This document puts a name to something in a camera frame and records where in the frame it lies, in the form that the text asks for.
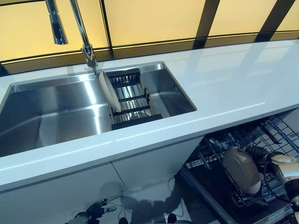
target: dishwasher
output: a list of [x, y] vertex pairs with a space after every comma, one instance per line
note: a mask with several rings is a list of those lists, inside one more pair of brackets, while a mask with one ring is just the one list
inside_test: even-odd
[[294, 220], [286, 191], [273, 172], [260, 175], [257, 192], [248, 193], [236, 183], [224, 164], [232, 147], [262, 147], [299, 159], [299, 108], [205, 135], [179, 174], [204, 198], [220, 222], [227, 224], [288, 224]]

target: cabinet door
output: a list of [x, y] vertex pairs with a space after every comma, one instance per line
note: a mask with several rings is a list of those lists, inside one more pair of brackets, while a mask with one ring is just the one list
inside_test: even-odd
[[94, 202], [124, 190], [112, 164], [0, 192], [0, 223], [67, 223]]
[[128, 189], [165, 180], [175, 175], [202, 137], [171, 144], [114, 161], [113, 165]]

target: dish rack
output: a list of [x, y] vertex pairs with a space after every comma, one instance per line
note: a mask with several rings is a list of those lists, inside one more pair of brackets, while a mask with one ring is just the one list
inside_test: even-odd
[[[222, 158], [226, 149], [231, 146], [244, 147], [248, 145], [263, 147], [268, 152], [282, 152], [299, 159], [299, 136], [279, 116], [273, 115], [267, 119], [206, 135], [188, 158], [185, 166], [188, 169], [197, 166], [213, 169], [214, 161], [218, 161], [225, 169]], [[254, 195], [249, 195], [237, 186], [226, 169], [225, 171], [233, 184], [229, 191], [230, 197], [238, 207], [250, 206], [253, 203], [267, 205], [268, 202], [275, 199], [275, 196], [268, 191], [263, 177], [261, 177], [260, 190]], [[274, 193], [278, 196], [285, 194], [284, 188], [276, 176], [269, 172], [266, 174], [266, 178]]]
[[110, 107], [112, 130], [162, 118], [140, 80], [139, 69], [114, 72], [108, 78], [121, 105], [121, 112]]

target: pull-down faucet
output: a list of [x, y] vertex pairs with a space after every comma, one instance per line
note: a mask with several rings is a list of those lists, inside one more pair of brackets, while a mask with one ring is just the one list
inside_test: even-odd
[[[58, 14], [58, 9], [55, 0], [45, 0], [46, 5], [48, 8], [48, 12], [50, 14], [50, 22], [52, 26], [52, 33], [53, 33], [53, 38], [54, 38], [54, 43], [55, 44], [68, 44], [68, 41], [66, 39], [66, 35], [64, 32], [64, 28], [62, 26], [59, 14]], [[79, 10], [79, 6], [77, 3], [77, 0], [70, 0], [71, 2], [71, 7], [73, 9], [77, 25], [82, 37], [83, 41], [83, 48], [81, 48], [82, 53], [84, 54], [86, 58], [86, 63], [89, 67], [93, 69], [93, 72], [96, 76], [96, 79], [99, 78], [99, 75], [96, 71], [96, 66], [97, 66], [97, 60], [95, 58], [94, 52], [93, 52], [93, 47], [88, 41], [88, 37], [86, 34], [86, 30], [83, 24], [83, 20], [81, 17], [81, 13]]]

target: faucet spout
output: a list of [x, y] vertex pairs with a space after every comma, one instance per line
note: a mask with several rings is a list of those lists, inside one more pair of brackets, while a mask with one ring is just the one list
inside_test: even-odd
[[68, 44], [65, 31], [62, 26], [60, 16], [58, 14], [58, 9], [55, 0], [45, 0], [45, 1], [50, 16], [54, 43], [60, 45]]

